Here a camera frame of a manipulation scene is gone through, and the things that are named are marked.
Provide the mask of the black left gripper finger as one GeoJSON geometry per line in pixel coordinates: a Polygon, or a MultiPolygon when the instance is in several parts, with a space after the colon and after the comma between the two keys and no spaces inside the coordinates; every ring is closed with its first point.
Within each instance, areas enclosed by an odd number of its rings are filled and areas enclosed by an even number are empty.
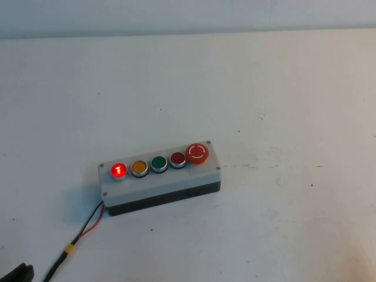
{"type": "Polygon", "coordinates": [[[10,273],[0,279],[0,282],[22,282],[25,279],[26,264],[21,263],[10,273]]]}

